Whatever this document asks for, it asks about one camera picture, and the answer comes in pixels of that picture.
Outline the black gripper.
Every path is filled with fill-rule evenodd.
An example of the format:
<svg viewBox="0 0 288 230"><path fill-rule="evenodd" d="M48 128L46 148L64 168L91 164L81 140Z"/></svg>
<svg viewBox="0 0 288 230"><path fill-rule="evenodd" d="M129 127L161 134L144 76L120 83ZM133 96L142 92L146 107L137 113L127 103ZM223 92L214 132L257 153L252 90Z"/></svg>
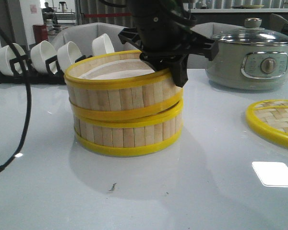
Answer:
<svg viewBox="0 0 288 230"><path fill-rule="evenodd" d="M128 9L135 25L119 33L121 42L141 50L155 69L169 68L178 87L188 81L190 54L212 61L219 51L217 41L192 31L197 19L181 0L126 0L118 7Z"/></svg>

